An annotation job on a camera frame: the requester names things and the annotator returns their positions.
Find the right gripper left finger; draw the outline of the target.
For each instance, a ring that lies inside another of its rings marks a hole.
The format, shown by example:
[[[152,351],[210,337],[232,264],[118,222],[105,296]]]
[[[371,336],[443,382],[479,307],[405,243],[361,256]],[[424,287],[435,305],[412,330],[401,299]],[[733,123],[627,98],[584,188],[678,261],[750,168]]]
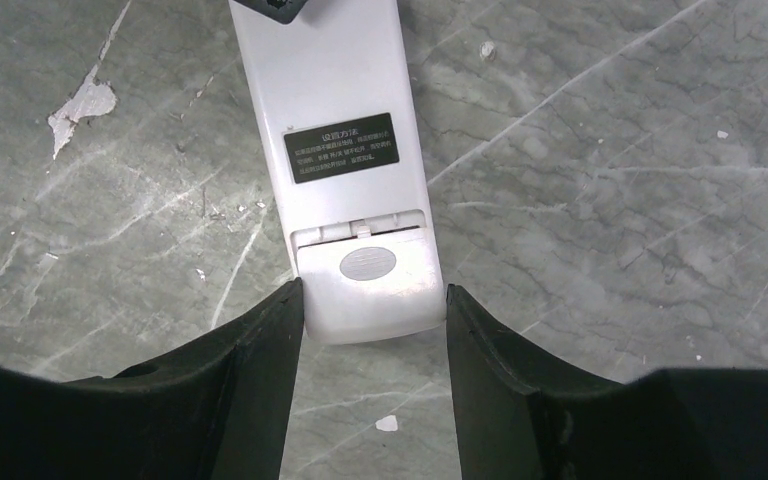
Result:
[[[110,378],[0,367],[0,479],[278,478],[303,322],[296,279]]]

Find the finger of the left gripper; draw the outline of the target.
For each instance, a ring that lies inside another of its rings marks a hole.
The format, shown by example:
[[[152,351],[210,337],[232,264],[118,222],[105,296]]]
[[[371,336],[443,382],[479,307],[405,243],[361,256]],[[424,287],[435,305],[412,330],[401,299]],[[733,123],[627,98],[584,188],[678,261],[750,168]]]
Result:
[[[233,0],[233,3],[282,25],[295,20],[307,0]]]

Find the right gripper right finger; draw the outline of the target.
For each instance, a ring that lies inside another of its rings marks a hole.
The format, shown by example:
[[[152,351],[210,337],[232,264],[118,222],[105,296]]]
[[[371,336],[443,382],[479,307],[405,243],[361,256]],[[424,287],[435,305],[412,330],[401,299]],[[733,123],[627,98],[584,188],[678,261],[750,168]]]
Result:
[[[768,479],[768,369],[587,372],[447,291],[466,479]]]

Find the white remote control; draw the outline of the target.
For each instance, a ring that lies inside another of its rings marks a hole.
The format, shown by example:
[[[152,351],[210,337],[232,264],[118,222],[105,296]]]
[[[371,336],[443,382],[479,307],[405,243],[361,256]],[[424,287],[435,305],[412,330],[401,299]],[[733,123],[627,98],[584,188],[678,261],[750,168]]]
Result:
[[[397,3],[230,11],[294,274],[302,247],[434,231]]]

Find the white battery cover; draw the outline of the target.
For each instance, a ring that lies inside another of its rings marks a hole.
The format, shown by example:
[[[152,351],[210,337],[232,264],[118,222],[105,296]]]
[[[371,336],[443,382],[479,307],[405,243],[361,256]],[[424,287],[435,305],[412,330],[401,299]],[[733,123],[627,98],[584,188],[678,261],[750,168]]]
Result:
[[[445,319],[434,231],[410,228],[302,247],[306,333],[329,345],[387,340]]]

